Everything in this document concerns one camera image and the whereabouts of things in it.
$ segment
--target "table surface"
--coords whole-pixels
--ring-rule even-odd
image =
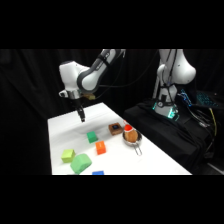
[[[85,108],[86,122],[81,123],[77,112],[48,120],[50,153],[53,175],[74,174],[70,164],[64,164],[61,155],[74,149],[76,155],[87,154],[92,165],[81,175],[104,171],[105,175],[191,175],[144,136],[140,144],[142,156],[127,146],[122,134],[112,136],[108,126],[123,119],[105,104]],[[104,141],[107,153],[98,156],[95,143],[88,142],[87,133],[94,131],[98,141]]]

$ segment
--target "black background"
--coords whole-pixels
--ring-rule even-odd
[[[124,67],[116,85],[124,85],[138,78],[149,65],[156,50],[127,49]],[[64,61],[74,60],[91,66],[101,51],[102,49],[0,50],[1,173],[51,174],[47,119],[71,111],[69,102],[58,95],[64,90],[59,65]],[[184,53],[197,70],[198,89],[224,95],[224,49],[184,49]],[[113,83],[121,60],[120,58],[103,78],[102,85]],[[159,60],[157,55],[146,75],[134,85],[110,89],[99,100],[89,102],[86,106],[104,102],[122,116],[126,109],[152,97]],[[96,96],[104,90],[105,88],[100,88]]]

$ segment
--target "red block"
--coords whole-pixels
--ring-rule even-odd
[[[104,144],[104,141],[96,143],[96,151],[98,155],[106,153],[106,146]]]

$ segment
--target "blue cube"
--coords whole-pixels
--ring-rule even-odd
[[[93,172],[93,176],[103,176],[103,175],[104,175],[103,171]]]

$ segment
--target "green cube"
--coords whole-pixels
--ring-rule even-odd
[[[88,137],[89,143],[98,141],[94,131],[87,133],[87,137]]]
[[[64,163],[71,163],[75,158],[75,152],[73,149],[65,150],[61,156],[61,159]]]
[[[81,154],[76,156],[72,163],[71,168],[75,172],[75,174],[82,173],[85,169],[87,169],[92,164],[92,161],[86,154]]]

